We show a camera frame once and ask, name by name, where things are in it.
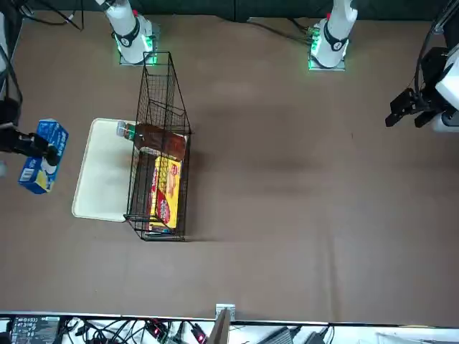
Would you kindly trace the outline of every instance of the table surface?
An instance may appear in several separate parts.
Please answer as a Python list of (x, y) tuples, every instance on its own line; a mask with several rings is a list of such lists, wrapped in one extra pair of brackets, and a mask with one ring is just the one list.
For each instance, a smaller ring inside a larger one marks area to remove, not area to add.
[(195, 132), (182, 244), (72, 216), (91, 122), (135, 119), (141, 80), (103, 14), (85, 19), (23, 27), (20, 129), (55, 118), (70, 137), (47, 195), (17, 184), (24, 157), (0, 156), (0, 309), (459, 324), (459, 136), (384, 126), (430, 23), (359, 21), (347, 71), (309, 72), (305, 46), (262, 28), (151, 17)]

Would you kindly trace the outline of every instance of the bottle cap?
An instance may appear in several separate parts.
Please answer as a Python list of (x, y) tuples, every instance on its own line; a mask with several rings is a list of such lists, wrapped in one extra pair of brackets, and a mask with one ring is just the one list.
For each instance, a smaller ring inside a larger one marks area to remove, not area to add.
[(118, 125), (116, 126), (116, 135), (124, 137), (124, 132), (126, 132), (126, 123), (119, 120)]

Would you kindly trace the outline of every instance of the food package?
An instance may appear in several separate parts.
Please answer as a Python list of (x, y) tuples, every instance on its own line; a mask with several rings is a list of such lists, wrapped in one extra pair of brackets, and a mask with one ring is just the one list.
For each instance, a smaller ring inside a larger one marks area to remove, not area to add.
[[(153, 182), (151, 184), (151, 208), (150, 215), (161, 219), (170, 229), (177, 227), (177, 211), (179, 207), (179, 184), (181, 163), (160, 156), (155, 160)], [(152, 221), (149, 224), (151, 231), (160, 229), (154, 227), (166, 227), (160, 221)]]

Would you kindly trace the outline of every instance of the brown bottle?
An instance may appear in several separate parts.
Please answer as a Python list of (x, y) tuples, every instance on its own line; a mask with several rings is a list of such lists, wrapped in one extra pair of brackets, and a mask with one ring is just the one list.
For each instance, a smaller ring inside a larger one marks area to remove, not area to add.
[(138, 149), (149, 147), (165, 153), (178, 161), (182, 161), (185, 157), (185, 138), (156, 125), (148, 123), (133, 125), (120, 120), (116, 128), (116, 133), (128, 140), (134, 141), (134, 146)]

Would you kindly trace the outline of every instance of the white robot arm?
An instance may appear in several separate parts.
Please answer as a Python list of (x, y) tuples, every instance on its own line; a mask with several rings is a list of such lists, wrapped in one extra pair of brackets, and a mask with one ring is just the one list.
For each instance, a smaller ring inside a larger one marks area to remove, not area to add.
[(346, 55), (349, 34), (358, 13), (352, 6), (353, 0), (333, 0), (330, 18), (314, 26), (318, 34), (311, 47), (311, 58), (320, 67), (334, 68)]
[(133, 65), (141, 63), (144, 52), (153, 51), (153, 26), (140, 14), (134, 15), (129, 0), (95, 0), (110, 21), (118, 50)]

